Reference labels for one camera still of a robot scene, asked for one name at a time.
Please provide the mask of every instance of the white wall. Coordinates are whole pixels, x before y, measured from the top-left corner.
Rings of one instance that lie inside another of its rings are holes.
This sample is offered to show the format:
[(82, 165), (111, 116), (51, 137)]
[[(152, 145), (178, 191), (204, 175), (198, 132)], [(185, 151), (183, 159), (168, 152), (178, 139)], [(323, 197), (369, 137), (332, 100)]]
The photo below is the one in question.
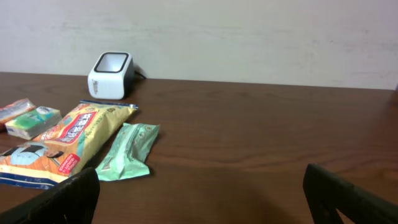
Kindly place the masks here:
[(397, 0), (1, 0), (0, 70), (394, 89)]

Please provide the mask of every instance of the mint green wrapper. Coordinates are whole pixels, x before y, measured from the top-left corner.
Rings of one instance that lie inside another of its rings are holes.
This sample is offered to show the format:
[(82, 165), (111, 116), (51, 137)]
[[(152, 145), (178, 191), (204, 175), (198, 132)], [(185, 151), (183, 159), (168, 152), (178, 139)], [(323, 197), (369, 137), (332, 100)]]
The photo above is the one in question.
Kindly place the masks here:
[(144, 164), (159, 125), (124, 123), (111, 150), (95, 169), (103, 181), (123, 180), (150, 174)]

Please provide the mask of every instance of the snack package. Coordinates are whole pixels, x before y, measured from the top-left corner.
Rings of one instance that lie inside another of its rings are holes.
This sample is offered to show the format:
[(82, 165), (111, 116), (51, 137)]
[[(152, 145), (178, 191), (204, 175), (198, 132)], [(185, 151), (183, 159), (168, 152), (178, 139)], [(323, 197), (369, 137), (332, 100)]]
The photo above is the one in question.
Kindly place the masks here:
[(159, 133), (159, 125), (123, 124), (108, 155), (96, 168), (98, 179), (123, 180), (149, 174), (145, 159)]
[(0, 154), (0, 183), (48, 189), (81, 171), (136, 105), (81, 101), (56, 126)]
[(8, 121), (6, 128), (8, 134), (12, 136), (31, 140), (33, 137), (56, 125), (61, 119), (61, 112), (59, 110), (40, 106)]
[(6, 128), (5, 124), (8, 121), (33, 110), (35, 107), (36, 106), (26, 98), (0, 108), (0, 131)]

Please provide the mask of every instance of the cartoon character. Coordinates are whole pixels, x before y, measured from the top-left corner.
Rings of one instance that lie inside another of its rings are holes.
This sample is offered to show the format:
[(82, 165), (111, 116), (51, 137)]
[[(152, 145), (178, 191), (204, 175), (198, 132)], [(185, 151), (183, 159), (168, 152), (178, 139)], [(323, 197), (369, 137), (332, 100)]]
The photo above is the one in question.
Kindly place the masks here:
[(47, 146), (39, 142), (27, 142), (0, 154), (0, 162), (10, 156), (12, 165), (31, 165), (38, 158), (47, 156), (59, 166), (59, 162), (55, 158), (62, 155), (62, 151), (49, 150)]

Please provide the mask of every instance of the plastic wrapper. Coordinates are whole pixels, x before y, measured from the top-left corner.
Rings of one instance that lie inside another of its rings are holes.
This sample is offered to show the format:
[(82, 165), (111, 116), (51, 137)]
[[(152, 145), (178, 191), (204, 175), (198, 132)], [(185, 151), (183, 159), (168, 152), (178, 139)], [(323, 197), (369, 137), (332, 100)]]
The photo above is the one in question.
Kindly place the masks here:
[(81, 103), (33, 141), (0, 154), (0, 183), (47, 189), (81, 171), (136, 105)]
[(0, 131), (6, 128), (5, 124), (8, 121), (33, 110), (35, 107), (36, 106), (26, 98), (0, 108)]
[(158, 125), (123, 124), (111, 150), (96, 168), (98, 179), (123, 180), (150, 174), (144, 162), (158, 133)]
[(60, 120), (59, 110), (40, 106), (28, 113), (24, 113), (6, 123), (8, 134), (31, 140), (48, 128), (56, 125)]

